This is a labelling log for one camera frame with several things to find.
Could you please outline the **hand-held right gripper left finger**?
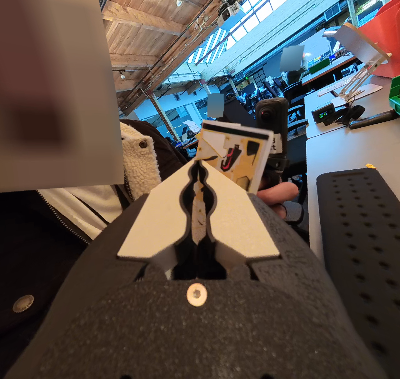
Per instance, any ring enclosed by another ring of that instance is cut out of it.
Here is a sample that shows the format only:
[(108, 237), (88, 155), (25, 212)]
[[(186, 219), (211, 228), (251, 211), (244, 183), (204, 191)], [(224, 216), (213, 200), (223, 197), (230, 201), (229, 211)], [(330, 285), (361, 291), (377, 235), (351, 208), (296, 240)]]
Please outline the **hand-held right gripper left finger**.
[(176, 245), (189, 233), (191, 218), (183, 192), (193, 181), (197, 162), (188, 162), (147, 195), (117, 257), (158, 265), (163, 272), (178, 265)]

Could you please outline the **dark sherpa-lined jacket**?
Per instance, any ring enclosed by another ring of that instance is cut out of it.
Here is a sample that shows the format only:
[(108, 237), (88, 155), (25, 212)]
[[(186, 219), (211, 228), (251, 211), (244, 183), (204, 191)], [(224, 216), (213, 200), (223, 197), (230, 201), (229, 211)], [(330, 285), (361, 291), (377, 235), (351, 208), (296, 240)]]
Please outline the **dark sherpa-lined jacket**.
[(1, 193), (0, 373), (29, 345), (73, 264), (135, 200), (188, 162), (146, 121), (120, 120), (119, 185)]

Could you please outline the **black studded mat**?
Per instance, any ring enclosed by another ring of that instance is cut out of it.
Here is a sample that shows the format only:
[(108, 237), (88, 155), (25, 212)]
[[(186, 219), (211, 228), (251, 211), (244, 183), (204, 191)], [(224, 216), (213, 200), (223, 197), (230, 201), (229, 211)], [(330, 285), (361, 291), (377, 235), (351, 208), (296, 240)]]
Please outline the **black studded mat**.
[(399, 378), (399, 200), (370, 168), (324, 173), (316, 186), (326, 269), (359, 336)]

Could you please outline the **green plastic bin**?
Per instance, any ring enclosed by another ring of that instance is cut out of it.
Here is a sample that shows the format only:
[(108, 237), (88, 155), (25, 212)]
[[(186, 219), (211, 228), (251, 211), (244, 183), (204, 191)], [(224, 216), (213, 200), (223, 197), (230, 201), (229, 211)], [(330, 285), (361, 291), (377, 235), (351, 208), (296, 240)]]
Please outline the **green plastic bin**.
[(392, 79), (388, 101), (390, 107), (400, 115), (400, 76)]

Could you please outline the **small black rounded object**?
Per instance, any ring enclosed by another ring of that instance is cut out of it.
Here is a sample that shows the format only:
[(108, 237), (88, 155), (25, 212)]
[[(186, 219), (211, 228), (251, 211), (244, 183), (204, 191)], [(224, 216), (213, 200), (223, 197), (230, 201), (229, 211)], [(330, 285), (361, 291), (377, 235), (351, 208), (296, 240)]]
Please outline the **small black rounded object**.
[(344, 126), (349, 126), (350, 122), (358, 120), (365, 110), (366, 108), (361, 105), (344, 106), (337, 111), (339, 116), (334, 122)]

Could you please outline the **person's left hand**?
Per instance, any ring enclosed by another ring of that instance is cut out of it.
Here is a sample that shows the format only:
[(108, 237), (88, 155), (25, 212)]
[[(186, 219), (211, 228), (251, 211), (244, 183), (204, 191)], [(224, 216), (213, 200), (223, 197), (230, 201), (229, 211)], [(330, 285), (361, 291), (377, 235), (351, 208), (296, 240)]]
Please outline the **person's left hand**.
[(292, 182), (281, 182), (268, 189), (257, 192), (257, 197), (266, 205), (280, 205), (286, 201), (291, 201), (298, 196), (299, 190)]

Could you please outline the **orange plastic carry case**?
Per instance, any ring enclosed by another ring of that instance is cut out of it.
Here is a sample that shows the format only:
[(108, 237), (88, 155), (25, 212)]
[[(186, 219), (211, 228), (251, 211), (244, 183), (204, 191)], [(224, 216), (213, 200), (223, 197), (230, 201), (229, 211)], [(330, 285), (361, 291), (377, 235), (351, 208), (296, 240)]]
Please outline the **orange plastic carry case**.
[(360, 31), (386, 53), (392, 53), (387, 64), (381, 64), (375, 75), (394, 78), (400, 74), (400, 0), (383, 5), (376, 16)]

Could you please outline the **printed sticker sheet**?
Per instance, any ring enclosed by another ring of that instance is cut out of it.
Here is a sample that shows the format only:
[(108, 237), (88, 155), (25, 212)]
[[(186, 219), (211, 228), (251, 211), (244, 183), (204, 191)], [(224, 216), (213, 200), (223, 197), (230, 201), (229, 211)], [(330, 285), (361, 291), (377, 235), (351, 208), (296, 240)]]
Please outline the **printed sticker sheet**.
[(256, 194), (273, 132), (217, 121), (203, 121), (194, 157), (208, 163), (248, 193)]

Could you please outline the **ceiling projector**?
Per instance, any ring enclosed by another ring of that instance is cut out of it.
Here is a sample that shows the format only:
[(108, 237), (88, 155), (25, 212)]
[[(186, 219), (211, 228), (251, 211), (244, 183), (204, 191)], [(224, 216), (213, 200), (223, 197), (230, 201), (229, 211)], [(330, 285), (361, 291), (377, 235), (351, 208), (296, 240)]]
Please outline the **ceiling projector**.
[(218, 10), (217, 25), (223, 31), (230, 31), (245, 16), (239, 0), (224, 0)]

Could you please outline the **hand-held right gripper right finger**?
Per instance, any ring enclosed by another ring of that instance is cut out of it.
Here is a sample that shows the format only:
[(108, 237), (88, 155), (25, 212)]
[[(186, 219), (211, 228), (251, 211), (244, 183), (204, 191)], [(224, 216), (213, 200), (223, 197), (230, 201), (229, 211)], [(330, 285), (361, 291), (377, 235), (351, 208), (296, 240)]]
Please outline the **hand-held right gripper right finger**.
[(250, 195), (206, 162), (200, 162), (205, 207), (206, 258), (229, 275), (239, 266), (276, 260), (280, 252)]

